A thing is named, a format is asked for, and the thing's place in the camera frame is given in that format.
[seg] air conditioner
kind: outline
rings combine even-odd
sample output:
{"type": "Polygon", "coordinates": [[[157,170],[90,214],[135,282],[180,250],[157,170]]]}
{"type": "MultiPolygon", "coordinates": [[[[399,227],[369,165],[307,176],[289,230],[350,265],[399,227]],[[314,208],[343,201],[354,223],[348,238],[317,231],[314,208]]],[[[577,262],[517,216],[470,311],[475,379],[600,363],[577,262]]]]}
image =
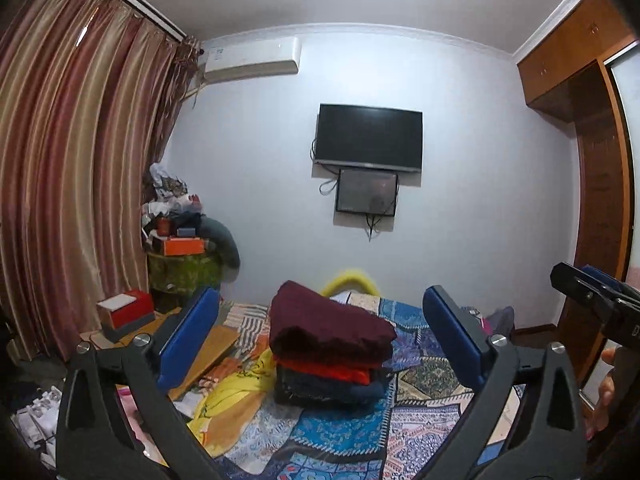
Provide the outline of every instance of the air conditioner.
{"type": "Polygon", "coordinates": [[[205,66],[205,81],[219,83],[266,75],[297,74],[301,49],[298,38],[214,47],[209,51],[205,66]]]}

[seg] maroon sweater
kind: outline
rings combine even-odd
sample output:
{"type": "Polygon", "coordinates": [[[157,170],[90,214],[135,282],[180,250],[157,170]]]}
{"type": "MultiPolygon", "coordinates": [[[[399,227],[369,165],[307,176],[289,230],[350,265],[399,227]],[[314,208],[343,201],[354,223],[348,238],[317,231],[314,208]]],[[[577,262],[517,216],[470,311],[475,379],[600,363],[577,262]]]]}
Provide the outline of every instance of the maroon sweater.
{"type": "Polygon", "coordinates": [[[295,282],[280,287],[270,316],[270,347],[282,358],[379,368],[393,353],[391,323],[295,282]]]}

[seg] striped curtain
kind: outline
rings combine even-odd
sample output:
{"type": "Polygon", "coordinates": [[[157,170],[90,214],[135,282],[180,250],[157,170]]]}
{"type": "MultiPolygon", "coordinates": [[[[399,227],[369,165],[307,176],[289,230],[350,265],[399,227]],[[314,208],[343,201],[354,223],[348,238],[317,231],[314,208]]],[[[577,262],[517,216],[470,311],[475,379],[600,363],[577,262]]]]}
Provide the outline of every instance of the striped curtain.
{"type": "Polygon", "coordinates": [[[29,0],[2,38],[0,301],[21,357],[67,359],[97,301],[147,289],[142,177],[177,48],[120,0],[29,0]]]}

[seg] television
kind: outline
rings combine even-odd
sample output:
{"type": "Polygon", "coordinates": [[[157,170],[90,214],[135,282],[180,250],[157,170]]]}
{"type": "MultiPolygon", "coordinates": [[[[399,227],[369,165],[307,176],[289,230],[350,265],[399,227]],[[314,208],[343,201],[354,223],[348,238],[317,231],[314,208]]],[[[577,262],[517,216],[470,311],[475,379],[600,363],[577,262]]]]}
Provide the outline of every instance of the television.
{"type": "Polygon", "coordinates": [[[397,196],[397,173],[340,168],[335,210],[342,213],[395,216],[397,196]]]}
{"type": "Polygon", "coordinates": [[[422,171],[422,113],[321,104],[314,161],[334,166],[422,171]]]}

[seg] red box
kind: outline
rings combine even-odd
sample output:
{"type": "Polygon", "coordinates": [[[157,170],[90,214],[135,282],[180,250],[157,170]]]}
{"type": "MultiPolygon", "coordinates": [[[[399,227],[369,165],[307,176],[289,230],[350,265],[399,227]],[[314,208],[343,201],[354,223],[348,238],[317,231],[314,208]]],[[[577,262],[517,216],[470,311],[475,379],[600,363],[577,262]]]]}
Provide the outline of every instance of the red box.
{"type": "Polygon", "coordinates": [[[151,294],[142,290],[129,290],[97,304],[100,322],[117,329],[154,311],[151,294]]]}

